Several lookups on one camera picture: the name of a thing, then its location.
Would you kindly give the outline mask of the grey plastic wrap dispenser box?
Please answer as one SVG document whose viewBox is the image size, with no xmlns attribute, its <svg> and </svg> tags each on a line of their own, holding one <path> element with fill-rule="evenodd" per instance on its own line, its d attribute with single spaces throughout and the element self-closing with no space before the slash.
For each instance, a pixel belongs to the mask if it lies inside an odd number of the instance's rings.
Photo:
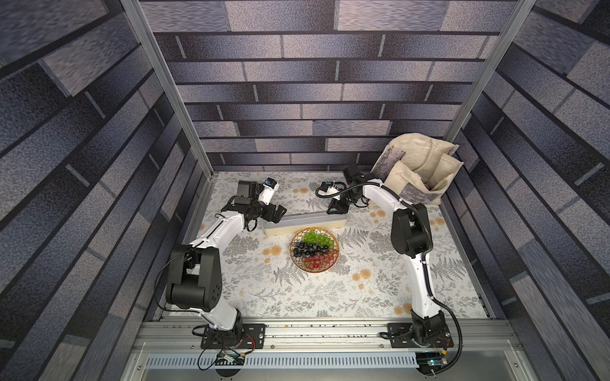
<svg viewBox="0 0 610 381">
<path fill-rule="evenodd" d="M 337 230 L 346 226 L 346 214 L 327 214 L 316 212 L 309 214 L 284 215 L 278 223 L 264 222 L 263 232 L 267 237 L 294 235 L 306 228 L 324 228 Z"/>
</svg>

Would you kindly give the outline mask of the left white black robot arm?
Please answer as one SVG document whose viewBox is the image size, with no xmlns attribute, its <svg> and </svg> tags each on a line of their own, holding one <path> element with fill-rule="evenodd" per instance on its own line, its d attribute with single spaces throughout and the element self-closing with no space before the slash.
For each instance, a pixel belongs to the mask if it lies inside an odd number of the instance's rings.
<svg viewBox="0 0 610 381">
<path fill-rule="evenodd" d="M 241 315 L 222 297 L 221 255 L 238 234 L 252 230 L 249 223 L 281 221 L 286 208 L 272 204 L 278 188 L 272 178 L 261 184 L 238 182 L 236 195 L 216 214 L 214 225 L 170 260 L 165 289 L 168 304 L 198 314 L 213 330 L 238 331 Z"/>
</svg>

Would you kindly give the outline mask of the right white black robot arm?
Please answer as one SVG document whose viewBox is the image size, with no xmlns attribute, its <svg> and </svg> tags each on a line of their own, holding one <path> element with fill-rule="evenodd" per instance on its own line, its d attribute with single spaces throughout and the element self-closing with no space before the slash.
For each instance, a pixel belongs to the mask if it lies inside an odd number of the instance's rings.
<svg viewBox="0 0 610 381">
<path fill-rule="evenodd" d="M 422 343 L 429 335 L 446 328 L 443 305 L 435 298 L 427 261 L 427 255 L 434 248 L 427 208 L 422 203 L 406 201 L 381 179 L 361 173 L 355 165 L 346 168 L 343 175 L 344 183 L 325 181 L 315 195 L 330 200 L 328 214 L 347 214 L 351 205 L 365 198 L 392 217 L 392 247 L 408 257 L 412 337 Z"/>
</svg>

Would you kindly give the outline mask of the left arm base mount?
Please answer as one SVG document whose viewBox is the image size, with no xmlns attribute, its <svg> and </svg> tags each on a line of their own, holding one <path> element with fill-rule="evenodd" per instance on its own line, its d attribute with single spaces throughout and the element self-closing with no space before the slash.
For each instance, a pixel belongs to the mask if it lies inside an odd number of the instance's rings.
<svg viewBox="0 0 610 381">
<path fill-rule="evenodd" d="M 201 349 L 244 349 L 246 351 L 256 351 L 265 346 L 265 324 L 245 324 L 236 325 L 233 330 L 213 330 L 207 326 L 201 337 Z"/>
</svg>

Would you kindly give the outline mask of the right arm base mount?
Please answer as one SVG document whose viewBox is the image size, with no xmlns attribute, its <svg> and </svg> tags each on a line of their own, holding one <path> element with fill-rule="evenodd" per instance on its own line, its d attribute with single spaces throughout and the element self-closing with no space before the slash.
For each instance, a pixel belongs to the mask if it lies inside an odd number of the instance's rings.
<svg viewBox="0 0 610 381">
<path fill-rule="evenodd" d="M 447 324 L 435 325 L 431 331 L 413 327 L 407 322 L 387 324 L 387 334 L 393 349 L 451 349 L 453 334 Z"/>
</svg>

